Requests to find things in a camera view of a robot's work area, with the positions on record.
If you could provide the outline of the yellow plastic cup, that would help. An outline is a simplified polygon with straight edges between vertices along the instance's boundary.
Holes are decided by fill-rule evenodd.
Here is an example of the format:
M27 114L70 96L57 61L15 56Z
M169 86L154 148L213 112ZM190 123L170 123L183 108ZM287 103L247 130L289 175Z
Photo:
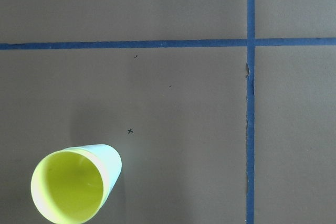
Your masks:
M85 223L100 209L107 170L84 150L49 154L36 166L30 190L43 217L52 223Z

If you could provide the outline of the green plastic cup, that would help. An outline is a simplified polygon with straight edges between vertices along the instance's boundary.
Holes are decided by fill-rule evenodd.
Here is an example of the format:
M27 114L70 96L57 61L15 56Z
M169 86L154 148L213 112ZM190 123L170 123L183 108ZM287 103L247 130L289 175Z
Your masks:
M102 178L102 206L109 197L121 173L121 157L113 147L106 144L85 145L79 148L83 150L84 155L93 162Z

